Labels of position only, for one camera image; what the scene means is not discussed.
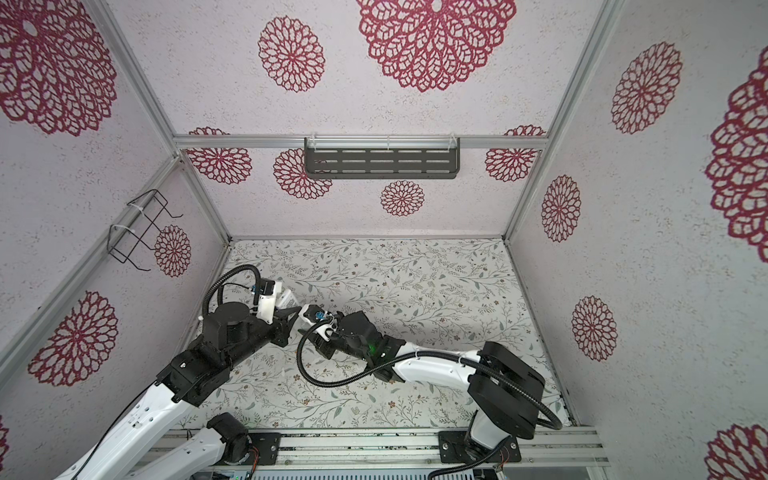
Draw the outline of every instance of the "black cable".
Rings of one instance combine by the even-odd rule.
[[[224,285],[222,285],[222,286],[221,286],[221,288],[224,288],[224,287],[225,287],[225,286],[227,286],[227,285],[241,286],[241,287],[243,287],[243,288],[244,288],[244,289],[246,289],[246,290],[250,290],[250,287],[249,287],[249,286],[246,286],[246,285],[242,285],[242,284],[240,284],[240,283],[232,283],[232,282],[226,282]]]
[[[547,427],[548,429],[553,429],[553,430],[560,430],[563,428],[563,422],[561,422],[560,419],[545,404],[541,403],[539,400],[534,398],[533,395],[526,392],[517,383],[511,382],[509,379],[507,379],[507,377],[503,376],[501,373],[495,371],[494,369],[486,365],[482,365],[481,363],[477,363],[474,360],[466,359],[464,357],[460,357],[458,355],[454,355],[452,353],[447,353],[447,352],[438,352],[435,350],[420,350],[418,352],[405,353],[401,356],[398,356],[394,359],[389,360],[388,362],[384,362],[381,365],[376,366],[370,370],[365,370],[361,373],[345,378],[344,380],[336,380],[335,382],[324,382],[322,380],[315,379],[304,368],[304,364],[302,362],[302,349],[304,348],[304,344],[306,343],[306,339],[310,333],[314,332],[321,326],[327,325],[329,323],[330,321],[324,320],[322,322],[318,322],[312,325],[312,327],[304,333],[304,336],[301,337],[301,340],[299,340],[299,346],[296,348],[296,365],[299,367],[299,373],[301,373],[301,376],[304,377],[304,379],[306,379],[307,382],[311,383],[314,386],[319,386],[324,389],[333,389],[336,387],[349,385],[350,383],[356,382],[362,378],[367,377],[368,375],[372,375],[373,373],[376,373],[379,370],[383,370],[383,369],[389,368],[390,366],[394,366],[396,363],[402,362],[403,360],[412,359],[417,356],[420,356],[420,357],[432,356],[439,359],[450,360],[451,362],[461,363],[462,365],[471,366],[472,368],[475,369],[475,371],[479,373],[483,373],[493,379],[498,380],[499,385],[505,386],[508,389],[515,390],[521,397],[523,397],[529,403],[535,406],[539,412],[543,413],[544,416],[549,419],[549,421],[540,420],[540,419],[537,420],[537,423],[539,425]]]
[[[104,441],[104,439],[105,439],[105,438],[107,438],[107,434],[108,434],[108,433],[109,433],[109,432],[112,430],[112,427],[114,427],[114,424],[115,424],[115,423],[117,423],[117,422],[118,422],[118,420],[120,420],[120,419],[122,419],[122,418],[123,418],[123,414],[125,414],[125,411],[126,411],[126,410],[128,410],[128,409],[129,409],[129,408],[130,408],[130,407],[131,407],[131,406],[132,406],[132,405],[133,405],[133,404],[134,404],[134,403],[135,403],[137,400],[139,400],[139,398],[140,398],[140,397],[141,397],[141,396],[144,394],[144,392],[146,392],[146,391],[149,389],[149,387],[151,387],[153,384],[154,384],[154,382],[152,382],[152,383],[150,383],[149,385],[147,385],[146,387],[144,387],[144,389],[143,389],[143,390],[141,390],[141,392],[139,392],[139,394],[138,394],[138,395],[136,395],[136,396],[134,397],[134,399],[133,399],[133,400],[131,400],[131,401],[130,401],[130,402],[129,402],[129,403],[126,405],[126,406],[125,406],[125,408],[123,408],[123,411],[122,411],[122,412],[120,412],[120,415],[118,415],[118,417],[117,417],[116,419],[114,419],[114,421],[112,422],[112,425],[110,425],[110,426],[109,426],[109,428],[107,429],[107,431],[106,431],[106,432],[104,432],[104,434],[101,436],[101,438],[99,439],[99,441],[96,443],[96,446],[94,447],[94,449],[93,449],[93,450],[91,450],[91,454],[88,456],[88,458],[86,458],[86,459],[85,459],[85,462],[84,462],[84,463],[83,463],[83,465],[80,467],[80,469],[78,470],[78,472],[74,474],[74,477],[72,477],[72,480],[77,480],[77,478],[78,478],[78,475],[80,475],[80,472],[82,472],[82,471],[83,471],[83,468],[85,468],[85,466],[86,466],[86,465],[88,464],[88,462],[91,460],[91,457],[92,457],[92,456],[94,456],[94,453],[96,453],[96,451],[98,450],[98,448],[99,448],[99,445],[101,445],[101,443]]]
[[[427,475],[427,480],[432,480],[434,477],[438,477],[440,475],[450,475],[452,473],[458,473],[463,472],[465,470],[469,470],[470,468],[474,468],[482,463],[486,463],[493,455],[496,455],[499,453],[499,451],[502,449],[504,444],[506,442],[510,442],[512,440],[512,437],[507,437],[506,439],[501,440],[498,445],[496,445],[493,450],[488,452],[488,454],[483,457],[479,458],[478,460],[475,460],[472,463],[465,463],[464,465],[459,465],[458,467],[448,467],[448,468],[440,468],[438,470],[433,470]]]
[[[210,301],[214,297],[214,293],[221,288],[222,285],[226,283],[227,280],[229,280],[231,277],[237,275],[240,272],[243,272],[245,270],[250,270],[253,272],[253,275],[256,277],[255,281],[253,282],[254,285],[261,285],[261,273],[259,273],[259,269],[257,269],[253,265],[239,265],[234,267],[232,270],[226,272],[224,275],[222,275],[216,282],[210,286],[208,291],[205,293],[205,296],[203,297],[203,315],[207,315],[210,313]],[[223,290],[220,294],[221,296],[218,298],[220,302],[223,303]],[[257,291],[253,295],[253,305],[259,304],[259,291],[257,288]]]

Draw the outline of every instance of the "floral floor mat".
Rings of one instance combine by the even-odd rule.
[[[235,244],[226,269],[244,263],[282,280],[300,302],[363,310],[380,332],[422,346],[502,343],[544,376],[544,403],[571,424],[501,240],[245,240]],[[232,281],[247,284],[246,275]],[[226,292],[226,300],[252,300],[238,286]],[[299,338],[294,329],[288,347],[270,344],[241,363],[175,428],[198,429],[222,412],[249,428],[462,427],[477,409],[467,392],[431,384],[371,376],[339,389],[312,386],[296,368]],[[312,346],[305,346],[304,362],[325,380],[364,368],[342,353],[326,360]]]

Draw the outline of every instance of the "red flower pattern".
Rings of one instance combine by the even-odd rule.
[[[598,362],[606,360],[616,348],[618,334],[614,314],[594,296],[586,296],[576,304],[571,331],[578,348]]]
[[[9,449],[8,429],[3,427],[2,416],[0,416],[0,472],[2,472],[2,461],[5,458],[5,454],[8,453]]]
[[[570,237],[581,215],[581,195],[573,178],[561,175],[552,181],[541,202],[541,224],[553,242]]]
[[[445,90],[466,81],[504,41],[514,0],[357,0],[360,33],[382,73],[402,87]]]
[[[765,480],[768,478],[768,432],[760,425],[732,425],[708,442],[704,461],[709,480]]]
[[[202,127],[190,135],[228,135],[218,128]],[[220,184],[238,184],[250,175],[250,157],[245,148],[188,148],[197,171]]]
[[[304,167],[304,150],[295,148],[280,152],[275,159],[273,174],[280,188],[296,198],[309,200],[325,195],[330,190],[331,180],[314,180],[307,177]]]
[[[611,109],[616,128],[633,134],[652,125],[674,98],[682,68],[674,44],[662,41],[639,54],[616,85]]]
[[[154,242],[154,259],[168,276],[180,276],[187,271],[192,258],[190,239],[181,228],[168,225]]]
[[[540,137],[547,132],[541,127],[533,125],[520,125],[512,130],[507,130],[504,135],[525,135]],[[485,169],[496,180],[504,182],[526,178],[531,170],[531,165],[538,151],[534,148],[493,148],[485,154]]]
[[[768,47],[749,79],[731,92],[728,107],[710,137],[711,205],[728,219],[728,234],[757,247],[768,263]]]
[[[323,47],[310,27],[295,18],[278,17],[266,24],[259,39],[261,65],[288,91],[307,91],[326,69]]]
[[[77,0],[4,0],[0,104],[14,121],[78,136],[111,116],[117,72]]]
[[[85,292],[27,366],[40,383],[73,386],[106,362],[118,336],[114,307],[99,292]]]
[[[382,207],[397,217],[407,217],[424,204],[424,190],[413,182],[398,180],[384,187]]]

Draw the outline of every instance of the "zip tie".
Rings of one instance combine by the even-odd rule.
[[[128,228],[125,225],[112,225],[112,226],[115,227],[115,228],[118,228],[118,227],[124,228],[125,230],[128,230],[129,232],[131,232],[133,235],[136,234],[136,230],[134,230],[132,228]]]

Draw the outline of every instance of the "red wire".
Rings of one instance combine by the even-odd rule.
[[[261,454],[259,453],[259,449],[257,449],[256,447],[253,447],[251,452],[255,454],[255,456],[253,457],[253,467],[250,470],[250,474],[251,476],[253,476],[253,473],[256,471],[256,463],[259,461],[259,456]]]

